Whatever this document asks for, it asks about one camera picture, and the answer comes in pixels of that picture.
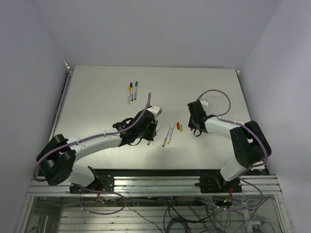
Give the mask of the white pen red end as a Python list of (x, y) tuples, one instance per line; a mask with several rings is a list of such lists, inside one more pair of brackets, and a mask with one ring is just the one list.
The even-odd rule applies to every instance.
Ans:
[(162, 147), (165, 147), (170, 131), (171, 131), (171, 126), (169, 125), (166, 135), (164, 137), (163, 143), (162, 143)]

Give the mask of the white pen yellow end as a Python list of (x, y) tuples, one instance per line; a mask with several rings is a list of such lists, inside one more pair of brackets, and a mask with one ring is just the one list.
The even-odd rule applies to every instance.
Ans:
[(130, 98), (130, 91), (128, 90), (128, 95), (127, 95), (127, 102), (128, 102), (128, 105), (131, 104), (131, 98)]

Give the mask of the white pen green end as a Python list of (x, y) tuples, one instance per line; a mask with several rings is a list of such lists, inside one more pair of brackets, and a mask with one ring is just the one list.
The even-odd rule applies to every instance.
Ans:
[(137, 100), (137, 94), (138, 94), (138, 87), (135, 87), (134, 100)]

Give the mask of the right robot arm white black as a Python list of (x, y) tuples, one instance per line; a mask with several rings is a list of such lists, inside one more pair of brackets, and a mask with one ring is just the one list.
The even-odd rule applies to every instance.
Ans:
[(188, 103), (188, 110), (189, 128), (231, 140), (234, 157), (216, 173), (214, 186), (218, 191), (225, 192), (231, 187), (232, 180), (251, 168), (267, 163), (272, 150), (257, 122), (239, 123), (207, 115), (200, 100)]

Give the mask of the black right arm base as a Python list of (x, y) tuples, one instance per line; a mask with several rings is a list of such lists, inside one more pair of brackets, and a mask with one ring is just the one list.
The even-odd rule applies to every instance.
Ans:
[(232, 181), (225, 181), (219, 170), (208, 169), (199, 170), (199, 181), (194, 185), (200, 188), (201, 193), (241, 193), (242, 187), (238, 178)]

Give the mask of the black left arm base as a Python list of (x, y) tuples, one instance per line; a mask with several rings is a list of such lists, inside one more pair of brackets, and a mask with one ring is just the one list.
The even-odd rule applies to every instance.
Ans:
[(71, 194), (88, 194), (95, 191), (112, 192), (114, 188), (114, 178), (101, 169), (96, 170), (91, 166), (83, 167), (74, 165), (73, 170), (67, 179), (70, 182), (69, 192)]

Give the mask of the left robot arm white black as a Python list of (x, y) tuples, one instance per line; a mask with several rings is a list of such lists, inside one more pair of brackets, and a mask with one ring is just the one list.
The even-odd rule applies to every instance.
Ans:
[(151, 106), (138, 112), (134, 118), (113, 124), (111, 129), (86, 137), (66, 138), (62, 134), (54, 136), (36, 158), (44, 181), (50, 186), (71, 181), (81, 184), (89, 193), (95, 192), (99, 188), (99, 180), (94, 169), (79, 166), (76, 162), (101, 150), (131, 146), (135, 140), (153, 141), (157, 118), (161, 112), (161, 107)]

